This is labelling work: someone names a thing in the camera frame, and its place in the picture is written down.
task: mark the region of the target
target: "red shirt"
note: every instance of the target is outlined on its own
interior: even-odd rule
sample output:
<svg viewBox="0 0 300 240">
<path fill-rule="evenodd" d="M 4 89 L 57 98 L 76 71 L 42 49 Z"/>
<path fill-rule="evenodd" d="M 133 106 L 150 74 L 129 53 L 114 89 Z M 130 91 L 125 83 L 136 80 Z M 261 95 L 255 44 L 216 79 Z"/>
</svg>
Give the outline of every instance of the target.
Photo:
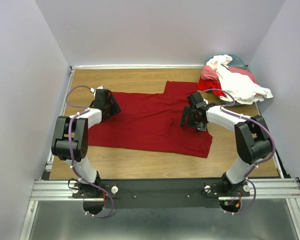
<svg viewBox="0 0 300 240">
<path fill-rule="evenodd" d="M 167 81 L 164 93 L 113 92 L 121 112 L 89 129 L 93 146 L 169 152 L 206 158 L 212 136 L 180 126 L 187 97 L 195 82 Z"/>
</svg>

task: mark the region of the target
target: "purple cable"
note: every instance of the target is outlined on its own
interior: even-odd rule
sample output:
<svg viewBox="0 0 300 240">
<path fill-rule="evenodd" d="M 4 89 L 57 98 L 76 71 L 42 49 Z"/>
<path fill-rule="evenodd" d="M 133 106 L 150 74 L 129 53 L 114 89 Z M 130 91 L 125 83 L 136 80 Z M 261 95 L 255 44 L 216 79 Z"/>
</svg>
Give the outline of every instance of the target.
<svg viewBox="0 0 300 240">
<path fill-rule="evenodd" d="M 68 94 L 66 95 L 66 98 L 65 98 L 65 103 L 67 105 L 69 105 L 70 107 L 73 107 L 73 108 L 81 108 L 81 109 L 86 109 L 87 107 L 86 106 L 80 106 L 80 105 L 73 105 L 71 103 L 68 102 L 68 98 L 69 98 L 69 95 L 75 90 L 75 89 L 78 89 L 78 88 L 87 88 L 87 89 L 91 89 L 91 87 L 89 86 L 86 86 L 86 85 L 79 85 L 79 86 L 75 86 L 74 88 L 72 88 Z"/>
<path fill-rule="evenodd" d="M 110 198 L 110 201 L 111 201 L 111 209 L 110 211 L 106 214 L 106 215 L 94 215 L 93 217 L 94 218 L 107 218 L 111 215 L 111 213 L 114 211 L 115 209 L 115 202 L 113 200 L 113 198 L 111 197 L 111 195 L 109 194 L 109 192 L 107 192 L 107 190 L 103 189 L 102 187 L 98 186 L 98 185 L 95 185 L 94 183 L 86 180 L 84 177 L 82 177 L 76 170 L 76 168 L 74 167 L 74 164 L 75 164 L 75 154 L 74 154 L 74 150 L 72 149 L 72 124 L 75 120 L 75 118 L 81 116 L 82 114 L 85 114 L 89 112 L 89 109 L 86 109 L 84 110 L 83 112 L 80 112 L 79 114 L 77 113 L 75 116 L 73 116 L 71 119 L 70 119 L 70 122 L 69 122 L 69 130 L 68 130 L 68 140 L 69 140 L 69 150 L 70 150 L 70 156 L 71 156 L 71 166 L 72 166 L 72 170 L 74 172 L 74 174 L 79 178 L 79 179 L 82 179 L 83 181 L 85 181 L 87 184 L 91 185 L 92 187 L 96 188 L 96 189 L 99 189 L 100 191 L 104 192 L 105 194 L 107 194 Z"/>
</svg>

